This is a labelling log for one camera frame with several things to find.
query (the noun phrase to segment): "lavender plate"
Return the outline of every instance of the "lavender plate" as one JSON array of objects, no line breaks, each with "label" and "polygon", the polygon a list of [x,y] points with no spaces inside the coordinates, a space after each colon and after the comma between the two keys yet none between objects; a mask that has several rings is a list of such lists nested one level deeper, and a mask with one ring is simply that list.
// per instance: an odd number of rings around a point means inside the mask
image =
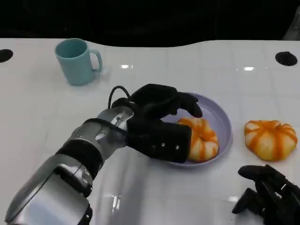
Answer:
[{"label": "lavender plate", "polygon": [[[220,148],[216,157],[203,163],[194,163],[191,161],[187,161],[183,164],[172,163],[183,167],[200,166],[210,163],[219,158],[226,151],[228,151],[233,143],[233,132],[231,124],[224,110],[209,98],[194,93],[191,94],[198,98],[198,104],[203,112],[203,118],[208,120],[211,128],[216,132]],[[164,117],[162,121],[176,123],[182,117],[191,117],[191,115],[187,111],[179,109],[177,115],[168,115]]]}]

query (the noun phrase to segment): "cable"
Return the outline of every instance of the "cable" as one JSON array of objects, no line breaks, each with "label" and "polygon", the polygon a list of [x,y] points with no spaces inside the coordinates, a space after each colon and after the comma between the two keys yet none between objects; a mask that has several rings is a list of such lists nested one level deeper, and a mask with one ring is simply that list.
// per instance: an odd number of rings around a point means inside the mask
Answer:
[{"label": "cable", "polygon": [[128,93],[128,91],[127,91],[123,86],[115,86],[115,87],[112,89],[112,91],[111,91],[111,93],[110,93],[110,95],[109,95],[109,98],[108,98],[108,106],[107,106],[108,109],[111,108],[111,103],[112,103],[113,93],[114,93],[115,90],[117,90],[117,89],[122,89],[122,91],[125,92],[127,98],[130,98],[130,94]]},{"label": "cable", "polygon": [[123,134],[124,136],[128,136],[128,132],[117,127],[116,125],[113,125],[112,123],[106,121],[106,120],[103,120],[103,119],[99,119],[99,118],[91,118],[91,119],[88,119],[87,121],[85,121],[84,123],[91,123],[91,122],[96,122],[96,123],[99,123],[101,125],[104,125],[110,129],[113,129],[115,131],[118,131],[120,132],[121,134]]}]

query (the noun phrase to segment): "white table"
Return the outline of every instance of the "white table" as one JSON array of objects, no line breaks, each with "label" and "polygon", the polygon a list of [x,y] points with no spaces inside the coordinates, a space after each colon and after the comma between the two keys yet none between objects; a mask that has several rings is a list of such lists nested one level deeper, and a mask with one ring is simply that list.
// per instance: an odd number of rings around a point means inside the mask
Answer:
[{"label": "white table", "polygon": [[[254,183],[243,165],[264,165],[244,145],[248,120],[290,123],[300,137],[300,63],[284,67],[275,54],[300,59],[300,42],[211,41],[176,48],[119,48],[89,43],[101,52],[104,70],[93,83],[72,87],[56,61],[58,39],[1,39],[14,52],[0,64],[1,218],[16,191],[86,119],[107,107],[110,90],[130,92],[147,83],[197,92],[229,115],[233,146],[211,165],[182,169],[124,148],[107,160],[90,197],[97,225],[260,225],[251,213],[231,210]],[[300,151],[271,163],[300,185]]]}]

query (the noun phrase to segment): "light blue mug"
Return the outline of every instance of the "light blue mug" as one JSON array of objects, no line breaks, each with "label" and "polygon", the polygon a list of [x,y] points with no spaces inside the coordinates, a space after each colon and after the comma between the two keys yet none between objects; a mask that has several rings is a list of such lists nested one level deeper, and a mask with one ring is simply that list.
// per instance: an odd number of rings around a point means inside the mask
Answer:
[{"label": "light blue mug", "polygon": [[[93,69],[90,53],[94,53],[99,61],[99,68]],[[71,85],[85,85],[92,82],[102,69],[102,59],[97,50],[89,50],[85,41],[71,38],[60,42],[55,48],[57,60]]]}]

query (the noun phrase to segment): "orange striped bun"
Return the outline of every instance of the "orange striped bun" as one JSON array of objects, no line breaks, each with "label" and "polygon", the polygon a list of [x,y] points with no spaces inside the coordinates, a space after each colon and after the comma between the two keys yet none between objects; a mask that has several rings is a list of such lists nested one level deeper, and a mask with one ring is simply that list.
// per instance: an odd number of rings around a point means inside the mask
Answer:
[{"label": "orange striped bun", "polygon": [[251,120],[245,124],[245,142],[258,157],[279,161],[295,149],[298,139],[289,124],[278,120]]},{"label": "orange striped bun", "polygon": [[204,162],[214,158],[219,150],[218,137],[203,118],[182,118],[178,124],[192,128],[191,149],[188,158]]}]

